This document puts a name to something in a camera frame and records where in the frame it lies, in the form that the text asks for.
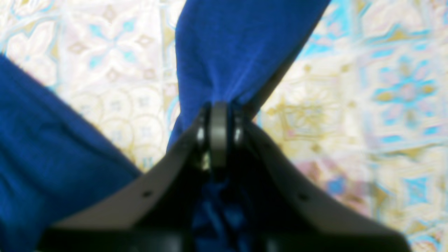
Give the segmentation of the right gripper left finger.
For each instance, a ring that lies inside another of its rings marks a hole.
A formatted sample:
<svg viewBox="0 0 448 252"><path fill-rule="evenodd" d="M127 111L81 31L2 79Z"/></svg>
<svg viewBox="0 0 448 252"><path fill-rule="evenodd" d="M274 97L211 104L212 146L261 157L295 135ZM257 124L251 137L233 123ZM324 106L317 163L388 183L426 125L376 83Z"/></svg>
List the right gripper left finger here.
<svg viewBox="0 0 448 252"><path fill-rule="evenodd" d="M192 212L206 172L226 165L228 108L205 105L147 174L45 231L40 252L193 252Z"/></svg>

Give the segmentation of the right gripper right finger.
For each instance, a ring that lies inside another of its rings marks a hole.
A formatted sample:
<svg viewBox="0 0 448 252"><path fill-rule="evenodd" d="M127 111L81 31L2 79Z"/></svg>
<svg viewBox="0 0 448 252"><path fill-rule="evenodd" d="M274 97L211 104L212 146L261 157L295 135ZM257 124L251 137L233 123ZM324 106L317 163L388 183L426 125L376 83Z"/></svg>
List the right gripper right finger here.
<svg viewBox="0 0 448 252"><path fill-rule="evenodd" d="M247 191L257 252L409 252L403 235L310 182L271 138L233 113L232 167Z"/></svg>

